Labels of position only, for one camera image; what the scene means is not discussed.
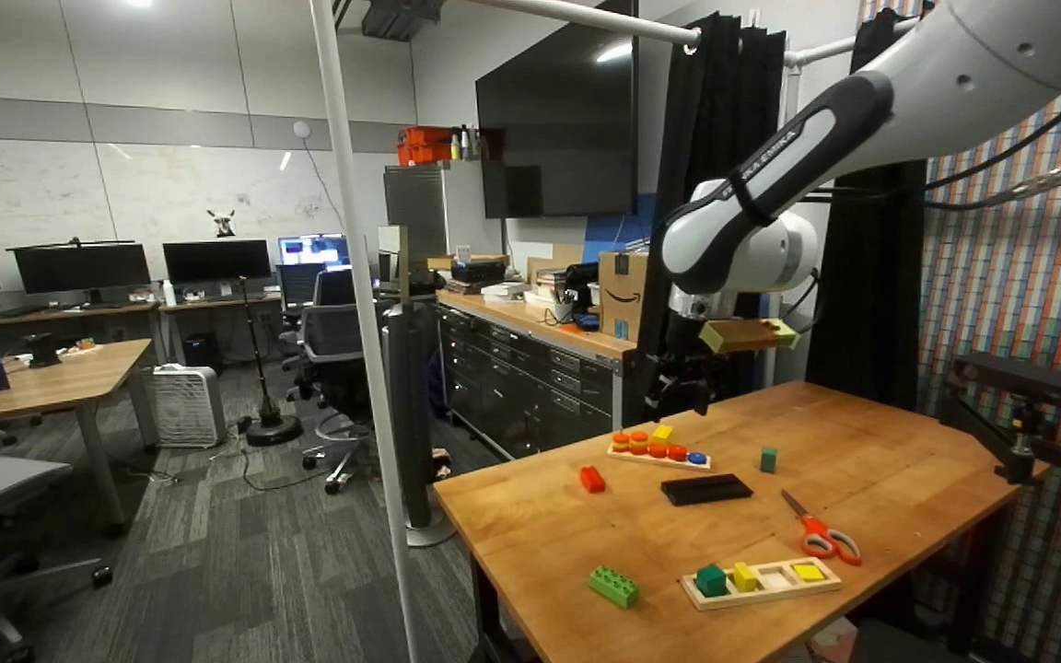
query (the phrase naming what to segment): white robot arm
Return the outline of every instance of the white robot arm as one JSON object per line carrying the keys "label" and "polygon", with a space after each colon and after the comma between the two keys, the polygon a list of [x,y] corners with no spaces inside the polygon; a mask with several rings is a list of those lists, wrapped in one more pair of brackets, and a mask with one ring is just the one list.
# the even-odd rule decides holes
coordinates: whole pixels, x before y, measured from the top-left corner
{"label": "white robot arm", "polygon": [[643,394],[681,385],[701,329],[738,290],[783,290],[822,258],[783,215],[805,188],[888,161],[971,146],[1061,92],[1061,0],[942,0],[894,47],[783,123],[741,170],[671,215],[662,356]]}

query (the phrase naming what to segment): scissors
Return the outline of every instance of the scissors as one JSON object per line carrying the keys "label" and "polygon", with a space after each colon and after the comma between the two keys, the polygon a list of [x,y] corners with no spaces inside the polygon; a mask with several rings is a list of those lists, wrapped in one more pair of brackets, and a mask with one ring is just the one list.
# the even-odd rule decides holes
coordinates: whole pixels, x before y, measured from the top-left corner
{"label": "scissors", "polygon": [[818,558],[818,559],[843,559],[843,563],[862,563],[857,543],[843,532],[834,532],[826,518],[811,515],[787,491],[782,491],[782,499],[787,502],[787,507],[797,511],[798,528],[802,528],[802,543],[798,549]]}

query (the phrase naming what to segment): television screen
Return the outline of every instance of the television screen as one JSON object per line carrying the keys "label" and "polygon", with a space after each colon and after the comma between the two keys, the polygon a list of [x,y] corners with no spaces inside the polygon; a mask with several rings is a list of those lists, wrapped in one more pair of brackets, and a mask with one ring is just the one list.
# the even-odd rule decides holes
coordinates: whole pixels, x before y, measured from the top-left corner
{"label": "television screen", "polygon": [[[605,0],[637,14],[637,0]],[[635,36],[565,27],[475,82],[486,216],[635,210]]]}
{"label": "television screen", "polygon": [[278,264],[351,264],[347,235],[278,235]]}
{"label": "television screen", "polygon": [[173,283],[271,278],[264,241],[163,242],[163,258]]}
{"label": "television screen", "polygon": [[103,290],[151,283],[140,242],[16,246],[23,290]]}

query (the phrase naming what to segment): black curtain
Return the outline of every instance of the black curtain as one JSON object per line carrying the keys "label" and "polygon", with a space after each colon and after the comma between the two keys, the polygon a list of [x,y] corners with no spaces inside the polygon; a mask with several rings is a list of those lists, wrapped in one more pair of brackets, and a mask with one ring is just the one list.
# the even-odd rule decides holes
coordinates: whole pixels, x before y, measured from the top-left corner
{"label": "black curtain", "polygon": [[[851,65],[894,44],[902,14],[862,21]],[[917,407],[926,161],[835,181],[805,380],[888,407]]]}
{"label": "black curtain", "polygon": [[[694,188],[709,178],[724,178],[767,135],[777,132],[783,35],[741,27],[741,19],[709,14],[696,21],[696,51],[671,51],[667,129],[657,178],[657,221],[647,252],[647,283],[637,354],[662,354],[662,319],[671,281],[660,264],[667,216],[690,204]],[[738,312],[754,318],[757,299],[741,299]],[[724,356],[714,367],[714,394],[741,394],[754,386],[754,356]]]}

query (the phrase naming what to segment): gray carpet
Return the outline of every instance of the gray carpet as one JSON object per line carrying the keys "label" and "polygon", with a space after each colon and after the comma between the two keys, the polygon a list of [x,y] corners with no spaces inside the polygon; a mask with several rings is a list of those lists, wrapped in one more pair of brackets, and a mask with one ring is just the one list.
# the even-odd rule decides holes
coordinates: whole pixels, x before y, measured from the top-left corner
{"label": "gray carpet", "polygon": [[[249,367],[222,371],[223,412],[255,412]],[[335,499],[303,469],[314,435],[286,445],[148,451],[129,402],[103,418],[134,532],[103,537],[103,511],[75,418],[23,425],[0,454],[60,457],[76,475],[33,505],[0,549],[35,549],[43,563],[107,558],[115,582],[43,587],[11,601],[41,663],[231,663],[231,658],[406,658],[378,475],[373,457]],[[465,430],[437,425],[454,470],[495,464]],[[469,658],[475,645],[469,558],[457,537],[406,549],[418,658]]]}

